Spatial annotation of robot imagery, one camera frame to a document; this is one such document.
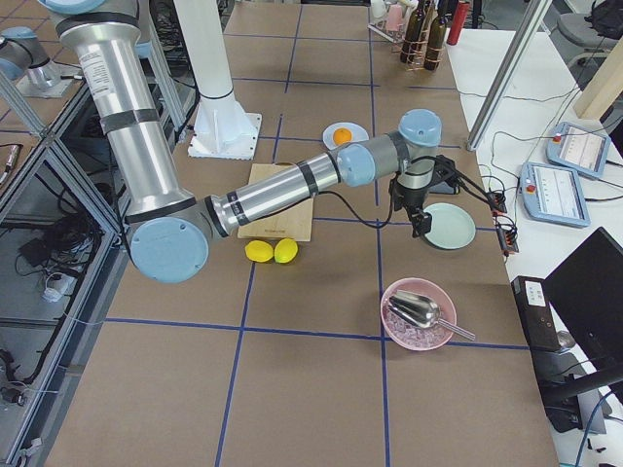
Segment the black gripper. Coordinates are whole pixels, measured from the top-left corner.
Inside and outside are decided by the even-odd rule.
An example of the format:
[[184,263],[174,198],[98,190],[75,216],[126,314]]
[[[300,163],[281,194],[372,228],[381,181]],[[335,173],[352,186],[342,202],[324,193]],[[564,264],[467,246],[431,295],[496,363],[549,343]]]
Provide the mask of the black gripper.
[[428,234],[432,227],[432,215],[425,212],[423,204],[427,197],[427,189],[408,188],[399,182],[393,182],[390,188],[391,207],[393,211],[403,209],[412,224],[412,238]]

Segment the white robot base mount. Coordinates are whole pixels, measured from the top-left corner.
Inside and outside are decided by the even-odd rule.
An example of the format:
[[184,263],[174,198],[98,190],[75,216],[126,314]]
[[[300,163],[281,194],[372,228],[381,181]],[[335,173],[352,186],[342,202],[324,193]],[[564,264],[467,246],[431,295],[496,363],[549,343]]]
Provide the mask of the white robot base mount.
[[189,155],[252,160],[262,116],[236,99],[217,3],[185,1],[177,13],[200,95]]

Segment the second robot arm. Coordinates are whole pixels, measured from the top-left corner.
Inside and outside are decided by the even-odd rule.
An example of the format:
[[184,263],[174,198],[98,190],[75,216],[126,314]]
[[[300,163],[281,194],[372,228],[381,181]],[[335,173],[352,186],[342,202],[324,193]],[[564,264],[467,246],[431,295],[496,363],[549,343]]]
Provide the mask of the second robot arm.
[[27,97],[60,98],[70,85],[38,36],[26,26],[1,31],[1,72]]

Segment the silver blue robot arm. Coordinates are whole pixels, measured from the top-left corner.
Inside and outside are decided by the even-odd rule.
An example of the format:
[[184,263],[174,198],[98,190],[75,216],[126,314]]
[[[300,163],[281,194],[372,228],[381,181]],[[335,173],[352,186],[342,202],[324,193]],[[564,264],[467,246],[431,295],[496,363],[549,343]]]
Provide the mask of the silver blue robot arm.
[[[223,29],[213,1],[174,5],[199,95],[188,154],[194,174],[215,179],[219,162],[253,158],[262,118],[238,102]],[[389,177],[402,195],[415,234],[430,228],[423,201],[433,182],[442,123],[433,112],[407,112],[398,128],[342,144],[222,196],[198,198],[178,178],[152,93],[137,55],[138,1],[49,1],[61,44],[79,59],[92,100],[128,187],[128,252],[135,267],[162,283],[179,283],[206,264],[215,241],[275,216],[333,187]]]

